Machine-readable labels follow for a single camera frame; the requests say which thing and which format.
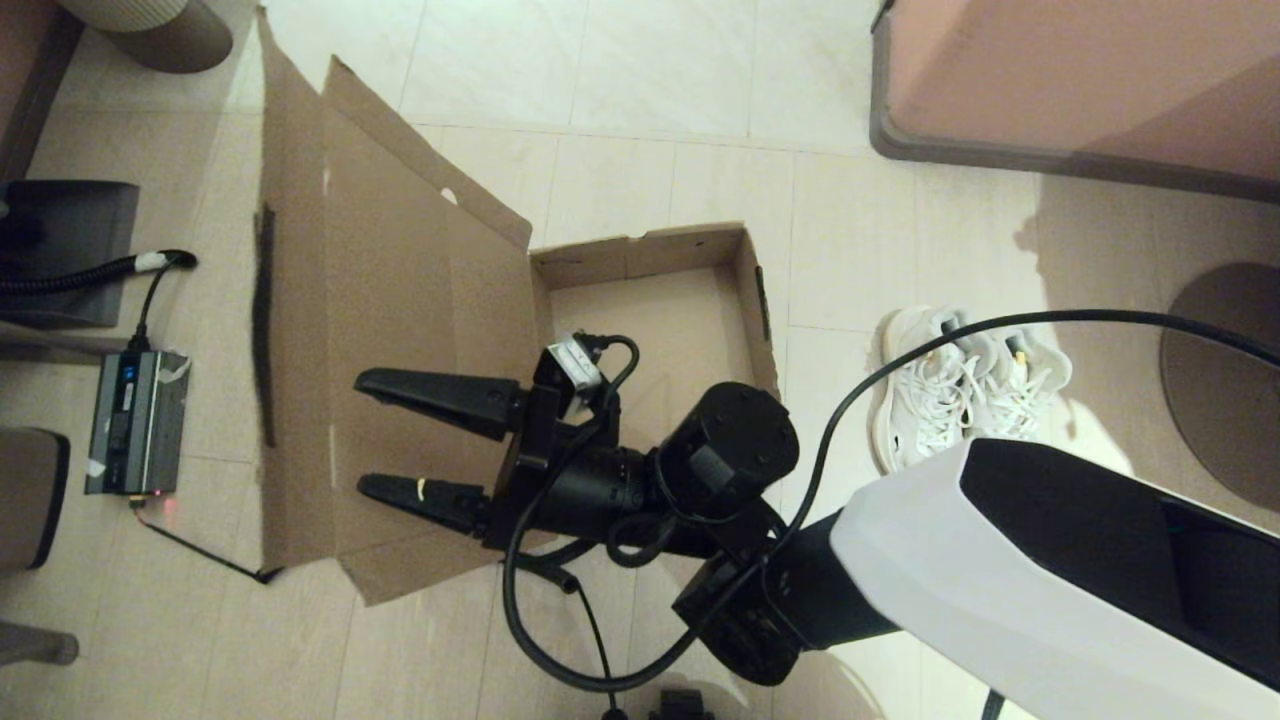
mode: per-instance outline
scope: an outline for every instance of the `shoelace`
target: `shoelace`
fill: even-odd
[[[1006,386],[1000,386],[993,375],[987,375],[974,388],[991,411],[991,432],[996,437],[1037,439],[1039,413],[1052,397],[1052,393],[1041,392],[1050,374],[1046,368],[1025,380],[1015,375]]]
[[[928,373],[931,356],[909,363],[902,368],[902,401],[919,418],[916,445],[933,454],[955,445],[956,438],[970,423],[969,397],[975,387],[974,368],[980,357],[947,364],[941,373]]]

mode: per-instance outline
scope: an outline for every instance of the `tile floor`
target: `tile floor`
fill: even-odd
[[[252,3],[212,0],[234,56],[195,77],[150,73],[87,32],[31,176],[143,187],[134,247],[189,246],[198,272],[161,288],[159,342],[192,375],[180,492],[152,519],[253,564],[256,438],[248,365],[252,211],[262,78]],[[873,0],[273,0],[279,42],[319,83],[330,53],[424,137],[527,217],[538,245],[744,219],[760,245],[777,360],[813,439],[837,393],[878,360],[881,318],[911,302],[977,315],[1066,306],[1161,309],[1196,273],[1280,263],[1280,209],[972,168],[901,164],[867,142]],[[132,316],[143,283],[125,290]],[[1155,336],[1047,333],[1075,360],[1048,439],[1236,512],[1280,518],[1213,484],[1164,409]],[[83,457],[96,369],[0,364],[0,421],[67,434]],[[865,418],[837,434],[815,516],[876,478]],[[72,477],[83,473],[83,460]],[[590,556],[614,666],[678,630],[666,610],[689,562],[623,571]],[[598,717],[603,700],[543,676],[476,570],[364,607],[334,562],[260,588],[138,528],[105,497],[68,495],[49,565],[0,580],[0,616],[76,633],[69,667],[0,669],[0,717]],[[561,657],[596,659],[576,600],[529,584],[526,616]],[[806,655],[776,689],[695,650],[662,684],[696,687],[723,719],[968,720],[986,689],[899,634]],[[1016,708],[1007,717],[1025,716]]]

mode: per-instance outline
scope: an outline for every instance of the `cardboard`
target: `cardboard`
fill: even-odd
[[[268,566],[337,557],[372,605],[499,559],[356,492],[370,471],[492,488],[506,448],[355,392],[364,369],[527,384],[557,334],[628,334],[643,356],[622,389],[622,436],[643,450],[710,384],[737,379],[777,395],[762,275],[740,224],[530,255],[529,222],[349,68],[334,60],[317,94],[261,27],[253,334]],[[616,355],[607,372],[625,361]]]

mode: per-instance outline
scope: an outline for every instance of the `open cardboard box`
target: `open cardboard box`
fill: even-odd
[[[349,68],[333,61],[317,94],[261,27],[253,336],[268,566],[334,556],[372,605],[499,559],[356,492],[371,471],[492,489],[506,447],[355,392],[367,368],[527,386],[554,337],[627,334],[641,360],[622,388],[622,442],[641,451],[717,382],[777,395],[763,275],[740,224],[529,252],[529,222]]]

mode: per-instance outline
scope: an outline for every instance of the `electronic device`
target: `electronic device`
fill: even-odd
[[[362,373],[357,391],[492,439],[511,434],[511,445],[492,497],[480,486],[390,475],[366,475],[358,488],[504,548],[503,611],[517,646],[548,674],[611,700],[658,676],[695,639],[733,673],[774,685],[801,652],[904,629],[1046,720],[1277,716],[1280,539],[1221,512],[1047,446],[979,439],[872,482],[804,527],[835,427],[860,393],[965,334],[1061,320],[1166,327],[1280,366],[1248,338],[1153,313],[1060,310],[966,325],[845,397],[800,510],[783,521],[760,497],[797,457],[781,404],[721,383],[658,447],[621,447],[617,388],[639,348],[580,333],[571,352],[543,352],[529,389]],[[581,356],[595,364],[611,345],[627,345],[632,361],[612,382],[582,382]],[[572,423],[566,411],[577,404],[590,420]],[[530,556],[520,542],[532,528],[579,539]],[[707,559],[673,603],[689,632],[621,676],[556,661],[525,630],[515,600],[516,570],[581,592],[562,566],[598,543],[628,568],[660,552]]]
[[[160,495],[178,483],[191,359],[129,350],[102,357],[86,495]]]

